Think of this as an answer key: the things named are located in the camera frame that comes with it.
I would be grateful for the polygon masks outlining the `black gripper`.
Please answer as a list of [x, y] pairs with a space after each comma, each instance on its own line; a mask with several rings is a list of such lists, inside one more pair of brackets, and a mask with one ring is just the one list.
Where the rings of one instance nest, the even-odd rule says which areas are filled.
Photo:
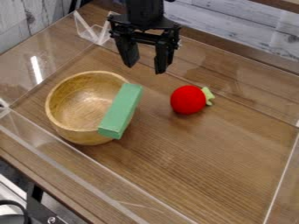
[[128, 15], [111, 15], [110, 36], [116, 41], [122, 60], [132, 67], [140, 59], [138, 43], [155, 46], [155, 73], [163, 74], [174, 62], [174, 50], [179, 48], [182, 26], [166, 17], [144, 24], [134, 24]]

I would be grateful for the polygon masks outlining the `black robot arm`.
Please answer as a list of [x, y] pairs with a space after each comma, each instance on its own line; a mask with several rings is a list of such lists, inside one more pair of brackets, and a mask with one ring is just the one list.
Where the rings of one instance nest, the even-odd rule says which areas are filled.
[[163, 74], [174, 63], [180, 42], [182, 26], [164, 16], [164, 1], [175, 0], [126, 0], [126, 14], [107, 17], [110, 37], [124, 64], [132, 67], [139, 61], [138, 44], [154, 46], [156, 74]]

